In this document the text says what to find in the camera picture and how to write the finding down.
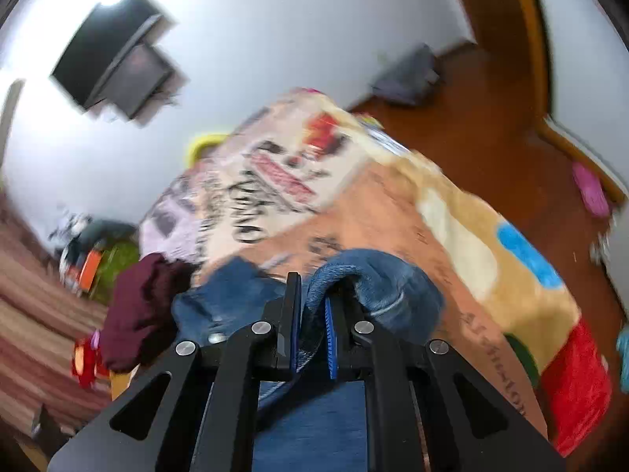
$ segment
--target blue denim jeans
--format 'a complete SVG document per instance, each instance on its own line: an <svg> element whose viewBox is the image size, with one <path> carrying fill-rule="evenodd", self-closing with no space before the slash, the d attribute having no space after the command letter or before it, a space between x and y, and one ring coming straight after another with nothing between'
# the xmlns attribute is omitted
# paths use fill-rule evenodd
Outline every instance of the blue denim jeans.
<svg viewBox="0 0 629 472"><path fill-rule="evenodd" d="M260 386L256 472L367 469L364 385L335 384L307 372L312 360L325 360L326 292L346 277L369 318L401 339L424 344L438 322L443 297L417 266L365 249L329 259L303 283L298 379ZM177 338L200 345L218 342L259 320L266 302L283 294L282 282L235 257L206 284L174 299Z"/></svg>

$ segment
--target television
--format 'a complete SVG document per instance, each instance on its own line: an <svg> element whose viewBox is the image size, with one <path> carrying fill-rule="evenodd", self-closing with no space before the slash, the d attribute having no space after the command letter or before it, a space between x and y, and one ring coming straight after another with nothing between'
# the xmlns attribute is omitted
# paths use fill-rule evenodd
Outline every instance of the television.
<svg viewBox="0 0 629 472"><path fill-rule="evenodd" d="M148 0L102 0L74 34L52 77L79 106L90 108L105 99L109 78L161 16Z"/></svg>

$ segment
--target yellow round object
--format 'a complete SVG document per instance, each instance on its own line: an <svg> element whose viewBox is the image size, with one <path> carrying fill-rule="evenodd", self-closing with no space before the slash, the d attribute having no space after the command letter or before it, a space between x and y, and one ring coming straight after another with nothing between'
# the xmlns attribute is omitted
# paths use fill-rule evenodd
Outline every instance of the yellow round object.
<svg viewBox="0 0 629 472"><path fill-rule="evenodd" d="M188 157L187 164L188 168L192 167L199 159L201 158L201 154L203 153L203 149L207 147L216 147L217 145L223 143L225 138L229 136L229 133L210 133L208 135L198 136L193 140L188 147Z"/></svg>

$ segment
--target brown wooden floor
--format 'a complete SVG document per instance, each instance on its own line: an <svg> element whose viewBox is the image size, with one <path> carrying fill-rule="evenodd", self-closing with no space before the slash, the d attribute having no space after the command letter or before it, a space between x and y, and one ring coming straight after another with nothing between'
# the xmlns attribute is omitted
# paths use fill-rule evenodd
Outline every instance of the brown wooden floor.
<svg viewBox="0 0 629 472"><path fill-rule="evenodd" d="M629 396L618 390L615 349L625 318L605 272L589 261L589 245L606 223L584 208L571 160L534 132L532 84L525 68L466 48L449 55L443 69L445 83L423 108L371 99L356 110L372 114L393 138L490 203L561 274L609 362L614 383L605 419L568 457L568 470L616 470L603 468L600 458L620 441L621 426L629 426ZM623 449L616 452L627 452Z"/></svg>

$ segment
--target wall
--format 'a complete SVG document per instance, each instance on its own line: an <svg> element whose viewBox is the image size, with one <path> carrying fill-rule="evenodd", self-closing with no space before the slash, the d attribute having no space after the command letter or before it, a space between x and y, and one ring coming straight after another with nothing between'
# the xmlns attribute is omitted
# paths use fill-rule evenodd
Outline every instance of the wall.
<svg viewBox="0 0 629 472"><path fill-rule="evenodd" d="M97 1L21 0L0 31L2 69L26 80L4 176L40 236L59 204L137 222L192 137L233 129L287 89L348 106L417 43L439 52L469 37L458 0L155 0L175 22L157 46L188 83L140 127L82 114L48 77Z"/></svg>
<svg viewBox="0 0 629 472"><path fill-rule="evenodd" d="M629 52L597 0L540 0L554 128L627 192Z"/></svg>

